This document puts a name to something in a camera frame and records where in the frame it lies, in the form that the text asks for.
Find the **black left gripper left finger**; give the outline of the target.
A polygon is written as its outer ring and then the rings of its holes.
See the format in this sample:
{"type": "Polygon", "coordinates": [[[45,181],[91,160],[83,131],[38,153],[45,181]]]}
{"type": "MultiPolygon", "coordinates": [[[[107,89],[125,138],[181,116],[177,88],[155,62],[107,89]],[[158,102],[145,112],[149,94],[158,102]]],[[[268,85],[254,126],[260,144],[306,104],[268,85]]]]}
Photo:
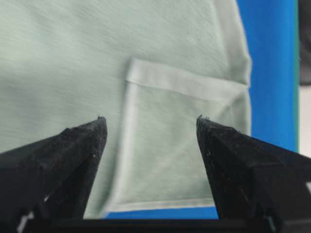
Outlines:
{"type": "Polygon", "coordinates": [[[82,220],[107,141],[104,117],[0,155],[0,230],[28,218],[82,220]]]}

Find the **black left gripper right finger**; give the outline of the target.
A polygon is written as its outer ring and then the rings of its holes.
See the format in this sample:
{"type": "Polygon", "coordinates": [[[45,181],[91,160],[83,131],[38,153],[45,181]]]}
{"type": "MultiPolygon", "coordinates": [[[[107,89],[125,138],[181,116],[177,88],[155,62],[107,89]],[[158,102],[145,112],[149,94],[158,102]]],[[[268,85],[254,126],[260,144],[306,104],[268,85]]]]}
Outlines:
{"type": "Polygon", "coordinates": [[[218,214],[209,232],[310,232],[310,158],[202,116],[196,135],[218,214]]]}

